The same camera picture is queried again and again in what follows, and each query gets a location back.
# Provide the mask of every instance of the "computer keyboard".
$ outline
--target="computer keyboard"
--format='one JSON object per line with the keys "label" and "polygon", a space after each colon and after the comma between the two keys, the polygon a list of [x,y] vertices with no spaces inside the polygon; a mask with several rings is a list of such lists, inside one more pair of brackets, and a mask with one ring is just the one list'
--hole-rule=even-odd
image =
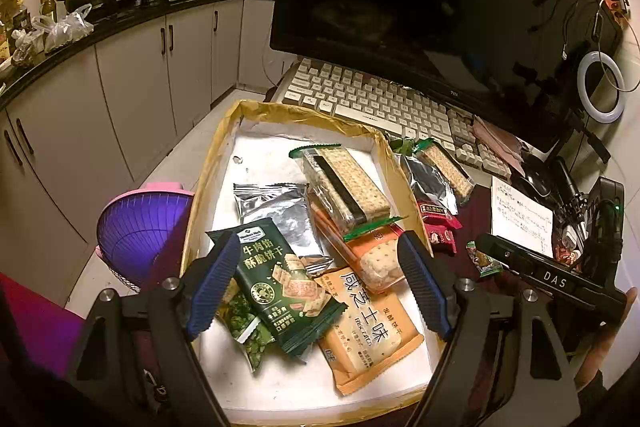
{"label": "computer keyboard", "polygon": [[310,58],[283,82],[287,85],[282,103],[377,127],[396,137],[433,138],[461,163],[507,180],[511,176],[500,158],[476,144],[471,113],[445,107],[417,90]]}

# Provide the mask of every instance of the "screw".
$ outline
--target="screw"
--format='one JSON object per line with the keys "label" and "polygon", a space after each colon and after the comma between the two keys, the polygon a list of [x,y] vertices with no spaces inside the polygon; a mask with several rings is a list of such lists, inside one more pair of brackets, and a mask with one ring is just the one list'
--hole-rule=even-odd
{"label": "screw", "polygon": [[162,288],[165,290],[175,290],[180,285],[180,279],[177,277],[167,277],[162,281]]}
{"label": "screw", "polygon": [[476,288],[476,283],[474,283],[471,279],[462,278],[456,281],[456,286],[463,292],[470,292]]}
{"label": "screw", "polygon": [[522,292],[522,294],[524,295],[525,300],[529,302],[535,302],[538,300],[538,294],[535,293],[531,288],[527,288],[526,290],[524,290],[524,292]]}
{"label": "screw", "polygon": [[102,290],[100,292],[99,298],[102,302],[109,302],[115,296],[116,296],[115,290],[112,290],[111,288],[107,288],[106,290]]}

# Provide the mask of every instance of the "kitchen counter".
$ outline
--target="kitchen counter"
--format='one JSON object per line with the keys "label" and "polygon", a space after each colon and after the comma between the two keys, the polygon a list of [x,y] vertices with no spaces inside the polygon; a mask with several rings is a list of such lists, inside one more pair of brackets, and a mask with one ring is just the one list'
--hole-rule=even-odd
{"label": "kitchen counter", "polygon": [[17,70],[12,76],[3,81],[6,83],[6,89],[0,95],[0,110],[5,108],[9,102],[47,71],[52,70],[55,66],[89,46],[93,46],[96,42],[100,42],[132,26],[169,13],[220,1],[226,0],[160,0],[152,6],[135,7],[133,6],[133,0],[119,0],[118,11],[109,16],[93,22],[91,20],[92,14],[90,14],[90,22],[94,24],[94,31],[90,35],[49,55],[44,53],[37,55],[34,59],[35,66],[33,68],[26,71],[24,69]]}

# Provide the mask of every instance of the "spacebar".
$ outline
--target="spacebar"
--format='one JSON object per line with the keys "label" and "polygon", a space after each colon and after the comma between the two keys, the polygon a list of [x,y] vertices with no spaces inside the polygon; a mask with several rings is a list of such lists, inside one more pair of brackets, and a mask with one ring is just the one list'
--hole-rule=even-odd
{"label": "spacebar", "polygon": [[335,108],[334,116],[340,116],[348,120],[363,123],[364,125],[372,125],[373,127],[378,127],[379,129],[383,129],[397,136],[402,136],[401,125],[389,122],[387,120],[382,120],[382,118],[378,118],[364,112],[356,111],[351,107],[344,107],[343,105],[339,105]]}

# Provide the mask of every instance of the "monitor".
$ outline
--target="monitor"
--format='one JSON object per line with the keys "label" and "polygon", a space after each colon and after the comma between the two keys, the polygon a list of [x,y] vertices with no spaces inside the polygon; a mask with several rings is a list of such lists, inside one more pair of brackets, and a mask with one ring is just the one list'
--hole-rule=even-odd
{"label": "monitor", "polygon": [[[468,110],[540,150],[580,108],[600,0],[276,0],[271,47],[381,76]],[[603,53],[622,31],[602,9]],[[588,91],[602,78],[588,71]]]}

